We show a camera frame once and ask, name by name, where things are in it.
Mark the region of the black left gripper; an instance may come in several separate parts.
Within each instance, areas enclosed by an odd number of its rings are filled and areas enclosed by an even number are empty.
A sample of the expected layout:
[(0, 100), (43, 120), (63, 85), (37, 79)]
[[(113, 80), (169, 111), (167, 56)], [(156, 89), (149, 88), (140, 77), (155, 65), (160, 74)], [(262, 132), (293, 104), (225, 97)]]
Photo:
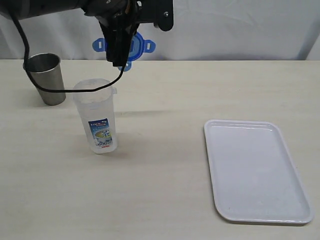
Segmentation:
[(118, 21), (126, 22), (138, 9), (137, 0), (88, 0), (82, 6), (86, 16), (98, 20), (107, 44), (106, 60), (114, 67), (126, 65), (132, 39), (138, 29), (137, 24), (128, 26), (129, 23)]

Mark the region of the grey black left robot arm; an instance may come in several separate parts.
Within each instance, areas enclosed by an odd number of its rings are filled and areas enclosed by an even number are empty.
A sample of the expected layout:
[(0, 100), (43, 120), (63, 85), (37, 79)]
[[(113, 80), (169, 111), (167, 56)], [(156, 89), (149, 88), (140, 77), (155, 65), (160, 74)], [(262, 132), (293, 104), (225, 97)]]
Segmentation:
[(127, 64), (131, 42), (139, 23), (136, 0), (2, 0), (0, 14), (18, 20), (82, 9), (95, 17), (107, 43), (106, 60), (114, 67)]

